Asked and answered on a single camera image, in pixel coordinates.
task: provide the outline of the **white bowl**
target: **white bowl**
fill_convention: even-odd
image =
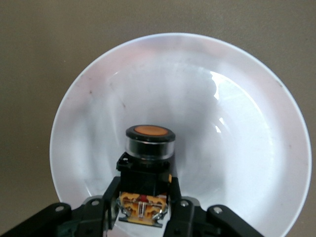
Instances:
[[[286,235],[305,201],[311,147],[302,114],[259,60],[210,37],[172,33],[135,39],[92,62],[58,109],[50,163],[59,199],[78,207],[119,173],[125,130],[176,134],[182,195],[202,208],[228,206],[267,237]],[[116,222],[110,236],[162,236]]]

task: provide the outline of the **orange button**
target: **orange button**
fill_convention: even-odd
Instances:
[[[144,125],[134,128],[135,132],[149,136],[164,136],[168,134],[168,130],[162,127]]]

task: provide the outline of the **black plastic part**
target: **black plastic part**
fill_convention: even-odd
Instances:
[[[194,205],[189,200],[178,201],[167,223],[163,237],[191,237],[193,234]]]
[[[222,235],[222,229],[214,225],[212,222],[208,222],[206,218],[206,211],[200,206],[194,208],[194,237],[219,237]]]
[[[181,200],[181,191],[179,186],[179,180],[177,177],[172,177],[170,188],[169,188],[169,199],[171,205],[171,211],[173,211],[174,206],[177,201]]]
[[[227,236],[263,237],[263,235],[224,205],[209,207],[207,209],[207,220],[220,227]]]
[[[71,212],[68,204],[54,203],[4,233],[2,237],[54,236],[57,225],[68,221],[71,218]]]
[[[102,237],[105,211],[104,200],[95,198],[85,204],[83,216],[76,231],[76,237]]]
[[[78,225],[83,216],[84,205],[81,205],[77,209],[72,210],[71,218],[69,221],[57,226],[56,237],[75,237]]]
[[[168,160],[141,163],[124,153],[117,162],[122,192],[157,196],[169,190],[170,163]]]
[[[150,135],[145,135],[141,134],[135,131],[136,127],[139,126],[152,126],[152,125],[136,125],[132,126],[129,129],[126,130],[126,135],[127,137],[138,140],[138,141],[144,141],[144,142],[172,142],[176,139],[176,135],[169,130],[168,128],[161,127],[163,129],[166,129],[168,133],[164,136],[150,136]]]
[[[102,200],[105,202],[105,231],[114,227],[115,220],[119,214],[119,207],[116,203],[120,191],[120,177],[114,177],[108,189],[103,194]]]

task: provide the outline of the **screw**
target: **screw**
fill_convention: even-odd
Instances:
[[[185,201],[185,200],[182,200],[182,201],[180,202],[180,205],[183,206],[183,207],[186,207],[186,206],[189,205],[189,203],[188,203],[187,201]]]
[[[223,210],[218,206],[214,207],[213,210],[215,211],[216,214],[221,214],[223,212]]]
[[[96,206],[96,205],[98,205],[100,202],[98,201],[98,200],[94,200],[92,203],[91,203],[91,205],[92,206]]]
[[[64,210],[64,209],[65,209],[64,206],[58,206],[58,207],[55,208],[55,211],[56,211],[56,212],[59,212],[59,211],[62,211],[62,210]]]

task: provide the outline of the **beige wall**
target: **beige wall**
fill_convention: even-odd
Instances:
[[[212,36],[285,83],[316,147],[316,1],[0,1],[0,234],[58,201],[49,138],[59,103],[96,57],[162,32]],[[289,237],[316,233],[316,176]]]

